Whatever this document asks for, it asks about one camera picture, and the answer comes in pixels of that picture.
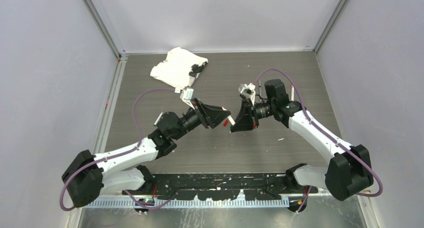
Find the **white pen red tip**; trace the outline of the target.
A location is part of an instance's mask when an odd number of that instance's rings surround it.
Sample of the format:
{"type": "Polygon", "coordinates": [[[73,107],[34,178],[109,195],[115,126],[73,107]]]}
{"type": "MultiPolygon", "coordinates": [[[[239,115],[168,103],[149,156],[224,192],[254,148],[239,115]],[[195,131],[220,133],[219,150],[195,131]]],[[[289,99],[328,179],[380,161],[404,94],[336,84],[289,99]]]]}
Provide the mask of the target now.
{"type": "Polygon", "coordinates": [[[229,122],[230,122],[232,125],[234,125],[234,124],[235,124],[235,121],[234,121],[234,119],[232,118],[232,116],[228,116],[227,118],[228,118],[229,122]]]}

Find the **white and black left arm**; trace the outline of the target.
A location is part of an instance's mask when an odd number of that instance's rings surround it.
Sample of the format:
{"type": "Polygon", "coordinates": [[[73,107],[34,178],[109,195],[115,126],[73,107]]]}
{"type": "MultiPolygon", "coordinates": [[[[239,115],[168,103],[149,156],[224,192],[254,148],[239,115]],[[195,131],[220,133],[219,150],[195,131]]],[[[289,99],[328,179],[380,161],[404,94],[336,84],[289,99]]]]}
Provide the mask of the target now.
{"type": "Polygon", "coordinates": [[[62,199],[69,194],[72,208],[81,208],[99,196],[120,191],[138,191],[149,194],[154,187],[150,171],[143,162],[157,160],[171,153],[176,140],[202,125],[215,128],[231,112],[218,106],[207,105],[193,99],[192,107],[182,116],[174,112],[161,113],[156,129],[140,141],[110,152],[93,154],[89,150],[79,152],[61,179],[64,187],[62,199]]]}

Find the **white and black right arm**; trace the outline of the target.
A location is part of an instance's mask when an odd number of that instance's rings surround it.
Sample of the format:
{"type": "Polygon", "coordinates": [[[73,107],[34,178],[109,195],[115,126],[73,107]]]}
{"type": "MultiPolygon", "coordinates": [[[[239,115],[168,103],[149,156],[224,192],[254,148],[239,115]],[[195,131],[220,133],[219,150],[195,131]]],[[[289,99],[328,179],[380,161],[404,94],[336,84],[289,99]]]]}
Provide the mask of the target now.
{"type": "Polygon", "coordinates": [[[293,193],[304,187],[325,189],[339,201],[358,195],[374,183],[371,158],[363,145],[353,146],[335,136],[306,110],[300,101],[292,101],[280,79],[264,84],[266,98],[256,103],[255,85],[241,84],[241,107],[231,121],[230,132],[251,131],[259,127],[259,120],[273,117],[286,128],[299,134],[324,158],[326,167],[300,163],[285,172],[284,183],[293,193]]]}

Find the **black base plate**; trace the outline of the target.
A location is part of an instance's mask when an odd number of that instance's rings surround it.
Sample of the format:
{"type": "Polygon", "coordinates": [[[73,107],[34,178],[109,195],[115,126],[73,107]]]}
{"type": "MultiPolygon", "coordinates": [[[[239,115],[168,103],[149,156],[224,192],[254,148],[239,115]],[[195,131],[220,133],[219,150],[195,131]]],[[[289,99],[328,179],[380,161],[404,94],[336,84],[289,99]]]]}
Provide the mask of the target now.
{"type": "Polygon", "coordinates": [[[278,200],[287,194],[305,194],[306,187],[290,186],[284,173],[154,174],[132,195],[155,195],[160,200],[235,200],[244,194],[248,201],[278,200]]]}

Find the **white pen orange tip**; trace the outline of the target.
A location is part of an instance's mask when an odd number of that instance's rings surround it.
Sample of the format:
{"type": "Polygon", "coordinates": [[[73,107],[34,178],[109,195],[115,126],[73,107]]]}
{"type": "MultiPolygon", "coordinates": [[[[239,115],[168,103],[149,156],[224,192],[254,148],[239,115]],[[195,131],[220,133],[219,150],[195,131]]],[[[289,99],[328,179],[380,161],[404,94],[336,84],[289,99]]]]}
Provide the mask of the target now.
{"type": "Polygon", "coordinates": [[[295,99],[295,89],[294,89],[294,86],[292,85],[291,86],[291,95],[290,95],[290,99],[291,99],[291,101],[294,101],[294,99],[295,99]]]}

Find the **white crumpled cloth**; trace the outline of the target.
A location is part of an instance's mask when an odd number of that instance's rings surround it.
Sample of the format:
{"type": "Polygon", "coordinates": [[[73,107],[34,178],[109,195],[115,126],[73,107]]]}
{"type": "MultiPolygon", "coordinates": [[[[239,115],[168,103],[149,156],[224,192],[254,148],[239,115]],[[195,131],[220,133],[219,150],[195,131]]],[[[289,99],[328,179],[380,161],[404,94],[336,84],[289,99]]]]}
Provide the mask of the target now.
{"type": "Polygon", "coordinates": [[[191,87],[208,64],[208,59],[176,47],[167,52],[165,60],[154,66],[150,76],[173,88],[191,87]]]}

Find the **grey pen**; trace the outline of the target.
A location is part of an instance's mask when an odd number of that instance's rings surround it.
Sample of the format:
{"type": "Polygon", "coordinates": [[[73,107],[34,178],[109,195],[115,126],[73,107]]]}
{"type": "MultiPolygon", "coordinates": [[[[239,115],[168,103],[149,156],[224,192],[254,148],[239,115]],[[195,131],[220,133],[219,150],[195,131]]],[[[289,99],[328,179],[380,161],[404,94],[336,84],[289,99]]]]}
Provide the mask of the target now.
{"type": "Polygon", "coordinates": [[[262,95],[262,86],[261,86],[261,81],[258,81],[258,96],[261,97],[262,95]]]}

